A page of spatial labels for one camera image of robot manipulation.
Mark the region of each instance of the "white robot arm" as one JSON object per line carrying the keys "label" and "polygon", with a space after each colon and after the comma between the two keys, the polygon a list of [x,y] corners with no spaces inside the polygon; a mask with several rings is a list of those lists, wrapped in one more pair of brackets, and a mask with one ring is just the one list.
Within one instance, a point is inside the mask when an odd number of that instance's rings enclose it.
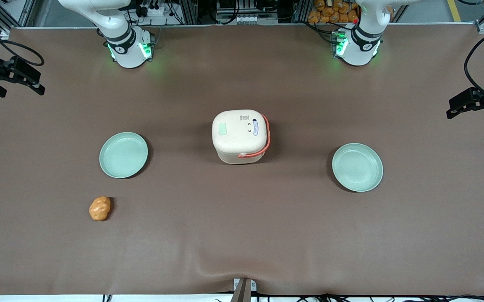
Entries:
{"label": "white robot arm", "polygon": [[89,19],[102,32],[111,56],[125,68],[140,66],[152,57],[150,33],[131,26],[118,8],[131,0],[59,0],[62,6]]}
{"label": "white robot arm", "polygon": [[380,38],[391,20],[390,5],[405,5],[419,0],[356,0],[361,7],[359,22],[351,29],[342,29],[343,42],[335,46],[335,53],[346,63],[365,65],[376,55]]}

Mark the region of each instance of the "sticker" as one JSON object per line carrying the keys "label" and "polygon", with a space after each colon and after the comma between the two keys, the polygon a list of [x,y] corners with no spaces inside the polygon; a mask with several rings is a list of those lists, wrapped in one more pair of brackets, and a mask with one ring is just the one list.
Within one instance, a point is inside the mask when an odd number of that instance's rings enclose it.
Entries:
{"label": "sticker", "polygon": [[259,133],[259,123],[257,123],[256,119],[253,119],[253,135],[257,135]]}

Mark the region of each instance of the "light green plate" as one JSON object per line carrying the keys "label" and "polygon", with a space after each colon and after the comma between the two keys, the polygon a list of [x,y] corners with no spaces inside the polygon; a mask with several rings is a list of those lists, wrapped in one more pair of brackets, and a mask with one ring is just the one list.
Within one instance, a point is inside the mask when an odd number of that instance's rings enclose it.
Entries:
{"label": "light green plate", "polygon": [[366,192],[374,189],[384,176],[378,154],[361,143],[348,143],[337,150],[332,160],[333,174],[347,189]]}
{"label": "light green plate", "polygon": [[133,132],[111,136],[100,150],[100,167],[114,178],[136,174],[147,161],[148,147],[144,139]]}

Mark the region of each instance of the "yellow floor line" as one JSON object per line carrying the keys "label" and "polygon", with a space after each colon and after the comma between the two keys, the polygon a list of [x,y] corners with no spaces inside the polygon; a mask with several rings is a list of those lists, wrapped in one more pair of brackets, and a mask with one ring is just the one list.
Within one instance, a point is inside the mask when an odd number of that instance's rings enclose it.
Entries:
{"label": "yellow floor line", "polygon": [[453,20],[455,22],[462,21],[460,19],[460,15],[458,14],[458,8],[456,8],[455,0],[447,0],[447,4],[449,4],[449,9],[451,10],[451,15],[453,16]]}

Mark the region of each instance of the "white container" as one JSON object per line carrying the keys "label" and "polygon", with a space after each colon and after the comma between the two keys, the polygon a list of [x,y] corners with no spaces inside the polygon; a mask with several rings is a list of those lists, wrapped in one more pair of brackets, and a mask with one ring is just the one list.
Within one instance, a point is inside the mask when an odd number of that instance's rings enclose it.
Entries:
{"label": "white container", "polygon": [[230,164],[258,161],[270,146],[270,125],[255,110],[224,111],[212,123],[212,141],[219,158]]}

